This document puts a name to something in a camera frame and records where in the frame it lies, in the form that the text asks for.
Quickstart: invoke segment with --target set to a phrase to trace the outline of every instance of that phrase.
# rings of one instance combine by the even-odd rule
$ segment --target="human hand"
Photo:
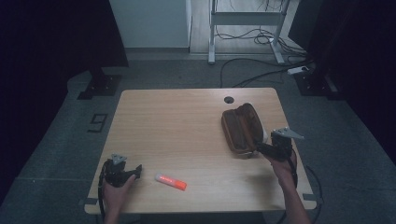
[[[294,186],[294,181],[293,181],[293,176],[291,174],[291,167],[287,161],[277,161],[271,157],[265,156],[264,157],[271,162],[271,165],[274,169],[274,173],[277,176],[278,183],[280,187],[285,188],[285,187],[290,187],[290,188],[295,188]],[[297,157],[296,153],[294,150],[291,152],[290,159],[294,165],[294,167],[297,167]]]
[[[134,183],[135,175],[131,175],[125,184],[120,188],[115,188],[103,181],[103,198],[106,205],[105,223],[117,223],[121,208],[125,203],[129,188]]]

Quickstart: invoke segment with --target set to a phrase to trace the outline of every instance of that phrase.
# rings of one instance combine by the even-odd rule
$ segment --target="black cable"
[[[307,64],[310,64],[310,63],[313,62],[312,60],[304,60],[304,61],[301,61],[301,62],[298,62],[298,63],[292,63],[292,64],[277,64],[277,63],[268,63],[266,61],[260,61],[260,60],[248,59],[248,58],[231,59],[231,60],[227,61],[226,63],[224,63],[221,66],[221,69],[220,69],[220,88],[222,88],[222,86],[223,86],[223,83],[222,83],[223,82],[223,71],[224,71],[225,65],[227,65],[228,63],[231,63],[231,62],[242,61],[242,60],[253,61],[253,62],[257,62],[257,63],[264,63],[264,64],[269,64],[269,65],[272,65],[272,66],[286,67],[286,68],[285,69],[281,69],[281,70],[277,70],[277,71],[264,73],[264,74],[261,74],[261,75],[255,76],[255,77],[251,77],[251,78],[245,79],[245,80],[239,82],[238,84],[233,85],[233,88],[235,88],[237,86],[240,86],[240,85],[241,85],[241,87],[246,87],[247,84],[249,84],[250,82],[255,81],[255,80],[257,80],[257,79],[259,79],[261,77],[266,77],[266,76],[269,76],[269,75],[272,75],[272,74],[286,72],[286,71],[288,71],[289,69],[291,69],[293,67],[307,65]]]
[[[230,0],[230,5],[233,8],[233,11],[236,11],[235,8],[233,7],[233,2]]]
[[[99,207],[100,207],[100,213],[102,214],[102,220],[105,220],[106,212],[105,212],[105,207],[103,205],[103,179],[105,178],[105,169],[107,167],[108,161],[105,161],[105,163],[102,166],[102,170],[99,175],[99,183],[98,183],[98,201],[99,201]]]
[[[260,26],[259,29],[253,29],[250,30],[242,35],[228,35],[228,34],[220,34],[218,27],[216,26],[216,36],[218,36],[219,38],[223,39],[223,40],[231,40],[231,39],[254,39],[254,43],[256,44],[260,44],[260,45],[268,45],[271,44],[270,38],[273,38],[274,34],[272,34],[271,32],[268,32],[266,30],[263,30],[262,27]],[[260,33],[255,35],[255,36],[246,36],[252,32],[255,31],[259,31]],[[265,38],[266,41],[265,42],[261,42],[261,38]],[[306,56],[305,52],[301,52],[304,51],[304,49],[300,49],[300,48],[295,48],[292,46],[289,46],[286,41],[279,37],[278,38],[278,44],[280,45],[280,47],[287,53],[291,53],[291,54],[295,54],[295,55],[299,55],[299,56]]]
[[[254,80],[254,81],[256,81],[256,82],[266,82],[266,83],[275,83],[275,84],[285,84],[285,80],[283,80],[283,72],[281,72],[280,73],[280,76],[279,76],[279,81],[273,81],[273,80]]]
[[[297,188],[297,184],[298,184],[297,167],[293,164],[293,162],[291,161],[290,157],[287,157],[287,161],[288,161],[288,164],[289,164],[290,169],[291,169],[291,175],[293,176],[294,186],[295,186],[295,188]],[[276,224],[282,223],[285,220],[286,216],[287,216],[287,213],[285,211],[283,213],[282,217],[279,219],[279,221]]]
[[[231,60],[227,61],[226,63],[224,63],[224,64],[221,66],[221,69],[220,69],[220,87],[221,87],[221,88],[222,88],[222,76],[223,76],[223,71],[224,71],[225,65],[227,65],[228,63],[234,62],[234,61],[243,61],[243,60],[253,61],[253,62],[257,62],[257,63],[265,63],[265,64],[272,65],[272,66],[285,66],[285,65],[282,65],[282,64],[268,63],[268,62],[266,62],[266,61],[260,61],[260,60],[248,59],[248,58],[231,59]]]
[[[267,6],[265,7],[265,11],[268,10],[268,6],[270,5],[270,0],[267,0]]]
[[[262,0],[262,3],[257,7],[256,11],[259,11],[259,8],[260,8],[262,5],[264,5],[264,1],[265,1],[265,0]]]
[[[320,181],[319,181],[319,179],[318,179],[318,176],[315,174],[315,172],[311,169],[311,167],[309,167],[309,166],[305,166],[305,167],[306,167],[306,169],[309,170],[309,172],[311,172],[311,174],[314,176],[315,180],[316,180],[317,183],[318,183],[318,188],[319,188],[319,198],[321,199],[321,202],[318,204],[318,211],[317,211],[317,214],[315,215],[315,217],[314,217],[314,219],[313,219],[313,221],[312,221],[312,223],[316,223],[317,220],[318,220],[318,217],[319,217],[319,215],[320,215],[320,212],[321,212],[321,206],[322,206],[322,204],[324,203],[324,201],[323,201],[323,190],[322,190]]]
[[[279,5],[278,7],[275,7],[275,1],[274,1],[274,6],[273,6],[273,7],[270,7],[270,6],[269,6],[269,1],[268,1],[268,2],[267,2],[267,7],[265,8],[265,11],[267,11],[268,7],[270,7],[273,11],[274,11],[274,10],[277,10],[277,9],[279,9],[279,11],[281,11],[281,10],[282,10],[282,7],[283,7],[283,2],[284,2],[284,0],[281,0],[280,5]]]

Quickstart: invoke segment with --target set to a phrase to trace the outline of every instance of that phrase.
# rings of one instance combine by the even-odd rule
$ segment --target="table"
[[[227,104],[224,98],[234,98]],[[131,90],[120,97],[88,198],[97,199],[98,176],[112,153],[128,157],[125,170],[143,164],[129,191],[125,213],[203,213],[283,210],[284,198],[270,162],[262,155],[235,156],[221,129],[221,113],[254,105],[264,129],[288,126],[276,91],[252,89]],[[298,192],[312,195],[297,153]],[[186,190],[154,180],[157,173],[187,183]],[[305,209],[315,201],[303,200]],[[85,211],[99,214],[97,204]]]

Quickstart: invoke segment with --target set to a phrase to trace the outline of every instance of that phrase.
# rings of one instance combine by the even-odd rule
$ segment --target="table hole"
[[[233,97],[231,97],[231,96],[226,96],[226,97],[224,98],[224,102],[225,102],[226,104],[232,104],[232,103],[233,103]]]

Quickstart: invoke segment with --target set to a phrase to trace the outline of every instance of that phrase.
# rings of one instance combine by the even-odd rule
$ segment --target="orange marker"
[[[169,185],[176,189],[185,190],[187,187],[187,184],[184,183],[183,181],[176,180],[176,179],[166,176],[166,175],[156,174],[155,179],[165,185]]]

